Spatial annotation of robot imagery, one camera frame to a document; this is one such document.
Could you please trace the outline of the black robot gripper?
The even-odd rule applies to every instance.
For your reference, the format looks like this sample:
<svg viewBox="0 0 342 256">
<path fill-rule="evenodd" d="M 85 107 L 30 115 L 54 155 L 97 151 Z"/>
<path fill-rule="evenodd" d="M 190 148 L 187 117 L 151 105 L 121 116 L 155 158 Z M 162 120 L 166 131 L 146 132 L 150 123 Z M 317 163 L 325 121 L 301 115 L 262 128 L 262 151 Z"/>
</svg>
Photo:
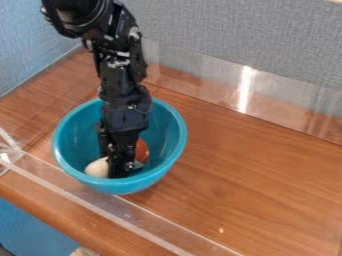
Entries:
<svg viewBox="0 0 342 256">
<path fill-rule="evenodd" d="M 145 86 L 127 95 L 99 90 L 103 100 L 97 126 L 101 157 L 109 156 L 111 178 L 125 178 L 134 170 L 139 134 L 149 128 L 153 99 Z"/>
</svg>

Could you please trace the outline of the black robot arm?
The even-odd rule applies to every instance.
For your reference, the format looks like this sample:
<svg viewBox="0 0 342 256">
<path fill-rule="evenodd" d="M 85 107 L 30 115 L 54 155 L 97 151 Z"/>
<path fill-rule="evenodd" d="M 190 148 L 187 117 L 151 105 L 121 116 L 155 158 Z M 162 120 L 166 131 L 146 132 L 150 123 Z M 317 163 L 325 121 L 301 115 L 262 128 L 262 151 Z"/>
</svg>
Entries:
<svg viewBox="0 0 342 256">
<path fill-rule="evenodd" d="M 41 11 L 58 33 L 79 38 L 94 54 L 103 100 L 98 123 L 101 155 L 109 176 L 135 169 L 139 134 L 149 128 L 153 99 L 142 85 L 147 77 L 139 26 L 119 0 L 42 0 Z"/>
</svg>

